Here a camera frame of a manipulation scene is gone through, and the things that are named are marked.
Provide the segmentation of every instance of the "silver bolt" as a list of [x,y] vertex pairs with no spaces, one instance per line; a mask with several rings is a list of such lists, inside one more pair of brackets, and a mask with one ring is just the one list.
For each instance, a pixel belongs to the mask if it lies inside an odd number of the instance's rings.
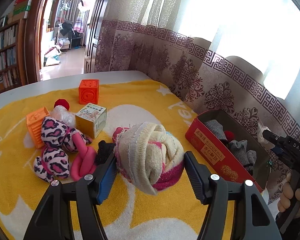
[[59,181],[58,180],[54,180],[53,182],[51,182],[51,186],[56,187],[59,185]]
[[84,176],[85,180],[92,180],[93,179],[93,175],[92,174],[87,174],[86,176]]
[[220,176],[218,174],[211,174],[210,178],[213,180],[219,180]]
[[253,185],[253,182],[249,179],[247,179],[244,183],[249,187],[251,187]]

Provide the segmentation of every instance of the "pink leopard print fabric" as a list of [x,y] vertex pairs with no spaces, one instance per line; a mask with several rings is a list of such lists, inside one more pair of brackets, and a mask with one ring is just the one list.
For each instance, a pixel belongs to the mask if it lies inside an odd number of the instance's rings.
[[66,179],[70,175],[68,155],[65,151],[76,152],[72,135],[80,133],[86,144],[92,139],[75,128],[70,128],[61,121],[47,116],[42,121],[41,139],[45,144],[42,157],[34,160],[34,173],[46,182],[52,182],[54,176]]

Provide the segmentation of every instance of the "light orange cube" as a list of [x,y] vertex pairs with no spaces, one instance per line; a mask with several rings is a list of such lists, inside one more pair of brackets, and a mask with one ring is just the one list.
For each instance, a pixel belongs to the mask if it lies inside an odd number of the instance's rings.
[[79,85],[79,104],[97,104],[99,101],[99,80],[82,79]]
[[36,149],[40,149],[44,146],[41,139],[41,127],[43,119],[49,115],[49,111],[46,107],[26,115],[26,125]]

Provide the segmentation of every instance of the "sleeve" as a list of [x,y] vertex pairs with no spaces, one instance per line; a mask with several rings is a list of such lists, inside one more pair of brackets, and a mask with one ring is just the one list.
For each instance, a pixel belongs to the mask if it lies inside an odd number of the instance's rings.
[[300,217],[292,220],[284,234],[281,234],[282,240],[296,240],[300,233]]

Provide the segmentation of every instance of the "yellow towel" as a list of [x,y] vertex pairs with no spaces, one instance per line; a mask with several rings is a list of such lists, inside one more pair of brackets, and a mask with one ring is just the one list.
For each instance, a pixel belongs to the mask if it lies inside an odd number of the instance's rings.
[[[23,239],[49,186],[33,172],[34,158],[40,153],[27,133],[25,116],[43,106],[51,111],[58,98],[65,98],[72,112],[83,107],[78,103],[78,89],[70,89],[26,98],[0,109],[0,226],[9,239]],[[93,141],[95,149],[100,140],[111,142],[116,127],[149,121],[161,123],[185,151],[191,150],[199,163],[209,167],[185,138],[196,114],[165,85],[151,80],[101,85],[99,105],[107,108],[107,122]],[[75,154],[69,153],[69,157],[72,161]],[[185,171],[175,186],[157,196],[144,194],[118,174],[109,198],[97,208],[109,239],[134,239],[140,235],[143,239],[195,239],[207,210],[196,200]],[[233,209],[234,203],[229,202],[223,239],[230,238]],[[82,239],[75,203],[71,203],[71,210],[74,233]]]

